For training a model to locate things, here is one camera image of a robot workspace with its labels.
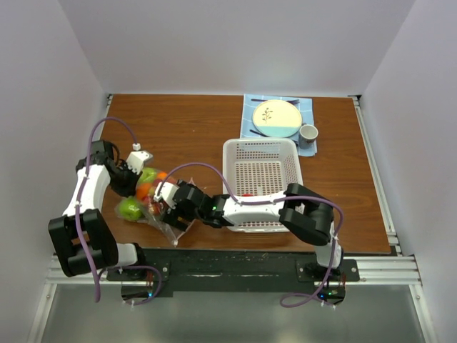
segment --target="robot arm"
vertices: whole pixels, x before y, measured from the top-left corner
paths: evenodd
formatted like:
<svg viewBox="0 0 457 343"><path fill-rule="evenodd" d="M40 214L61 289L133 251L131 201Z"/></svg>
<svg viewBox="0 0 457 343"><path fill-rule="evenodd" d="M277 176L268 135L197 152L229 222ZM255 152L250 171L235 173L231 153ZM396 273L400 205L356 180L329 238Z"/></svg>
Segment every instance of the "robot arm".
<svg viewBox="0 0 457 343"><path fill-rule="evenodd" d="M306 200L277 202L280 198L292 196L322 198L300 184L289 184L285 192L239 197L236 202L228 194L210 197L193 184L180 181L178 185L165 183L162 189L158 187L154 199L168 205L161 220L182 229L194 219L216 228L244 222L280 222L301 241L314 245L318 265L338 268L343 252L337 241L331 261L334 241L333 208Z"/></svg>
<svg viewBox="0 0 457 343"><path fill-rule="evenodd" d="M141 262L143 253L137 244L118 244L101 215L103 198L108 185L119 195L135 195L136 183L144 164L152 159L147 151L133 151L126 161L114 160L115 146L108 141L91 145L89 177L80 201L80 222L89 237L88 245L97 269L123 267ZM62 217L52 219L48 229L57 257L66 276L90 272L89 263L77 238L75 206L78 191L86 177L86 159L76 166L78 182L70 204Z"/></svg>

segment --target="white plastic basket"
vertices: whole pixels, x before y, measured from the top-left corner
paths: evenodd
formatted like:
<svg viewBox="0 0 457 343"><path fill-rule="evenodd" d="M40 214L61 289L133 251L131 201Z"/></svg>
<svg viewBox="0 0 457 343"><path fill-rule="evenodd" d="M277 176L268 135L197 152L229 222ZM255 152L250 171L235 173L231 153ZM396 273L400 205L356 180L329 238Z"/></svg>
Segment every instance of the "white plastic basket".
<svg viewBox="0 0 457 343"><path fill-rule="evenodd" d="M297 149L287 138L230 139L223 148L223 174L237 196L268 195L303 184ZM228 227L242 232L287 232L278 222L245 222Z"/></svg>

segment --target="white wall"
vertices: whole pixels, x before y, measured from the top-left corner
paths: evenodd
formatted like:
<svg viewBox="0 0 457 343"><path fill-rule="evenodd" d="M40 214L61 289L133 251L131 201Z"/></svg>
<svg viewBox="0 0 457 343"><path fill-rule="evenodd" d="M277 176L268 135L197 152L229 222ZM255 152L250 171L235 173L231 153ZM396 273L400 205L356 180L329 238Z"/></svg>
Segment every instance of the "white wall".
<svg viewBox="0 0 457 343"><path fill-rule="evenodd" d="M457 337L457 2L417 0L363 93L363 112L407 253L442 342Z"/></svg>
<svg viewBox="0 0 457 343"><path fill-rule="evenodd" d="M0 342L29 334L103 92L57 0L0 2Z"/></svg>
<svg viewBox="0 0 457 343"><path fill-rule="evenodd" d="M60 0L105 91L360 94L413 0Z"/></svg>

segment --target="cup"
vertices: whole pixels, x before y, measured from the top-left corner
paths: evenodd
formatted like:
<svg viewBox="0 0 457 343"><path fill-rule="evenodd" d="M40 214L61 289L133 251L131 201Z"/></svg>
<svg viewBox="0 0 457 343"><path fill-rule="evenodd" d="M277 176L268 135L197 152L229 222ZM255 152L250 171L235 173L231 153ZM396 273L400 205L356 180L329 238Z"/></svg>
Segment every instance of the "cup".
<svg viewBox="0 0 457 343"><path fill-rule="evenodd" d="M298 131L298 146L301 149L309 148L319 135L318 129L311 124L304 124Z"/></svg>

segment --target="clear plastic bag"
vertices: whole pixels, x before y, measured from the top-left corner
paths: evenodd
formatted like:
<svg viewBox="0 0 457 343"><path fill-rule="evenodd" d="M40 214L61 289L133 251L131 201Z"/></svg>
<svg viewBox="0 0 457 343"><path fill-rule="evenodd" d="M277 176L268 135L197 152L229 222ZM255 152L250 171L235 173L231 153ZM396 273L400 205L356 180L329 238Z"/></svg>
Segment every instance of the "clear plastic bag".
<svg viewBox="0 0 457 343"><path fill-rule="evenodd" d="M157 228L174 247L177 247L179 238L189 230L193 222L189 223L185 231L181 231L160 220L167 208L164 203L154 201L154 192L166 175L166 172L156 168L144 167L136 184L135 196L123 198L117 204L115 211L118 218L129 222L147 223ZM176 180L170 177L167 182L175 184Z"/></svg>

